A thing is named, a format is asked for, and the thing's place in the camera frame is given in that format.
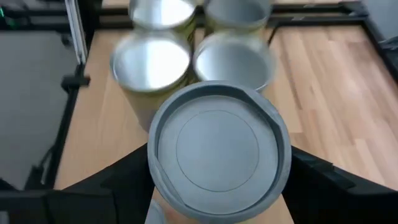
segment can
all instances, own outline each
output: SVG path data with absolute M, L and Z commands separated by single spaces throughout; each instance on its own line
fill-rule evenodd
M 292 149 L 286 125 L 261 94 L 200 82 L 167 99 L 151 124 L 148 165 L 156 188 L 200 223 L 237 223 L 280 196 Z
M 130 0 L 129 17 L 138 29 L 171 29 L 193 48 L 196 6 L 196 0 Z
M 262 36 L 271 6 L 270 0 L 205 0 L 205 35 L 232 29 Z
M 113 78 L 145 131 L 159 106 L 187 85 L 190 56 L 188 42 L 169 31 L 135 31 L 115 48 L 110 59 Z
M 229 30 L 199 44 L 193 70 L 200 81 L 229 81 L 262 92 L 275 75 L 275 59 L 258 36 Z

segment open can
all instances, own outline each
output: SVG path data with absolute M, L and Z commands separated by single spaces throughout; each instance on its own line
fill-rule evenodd
M 275 59 L 258 36 L 229 30 L 199 44 L 193 69 L 199 81 L 229 81 L 262 92 L 275 75 Z
M 135 28 L 173 30 L 195 42 L 196 0 L 130 0 L 129 17 Z
M 110 66 L 145 131 L 159 106 L 187 85 L 191 51 L 173 32 L 133 32 L 114 50 Z
M 271 14 L 270 0 L 205 0 L 205 35 L 225 29 L 262 36 Z

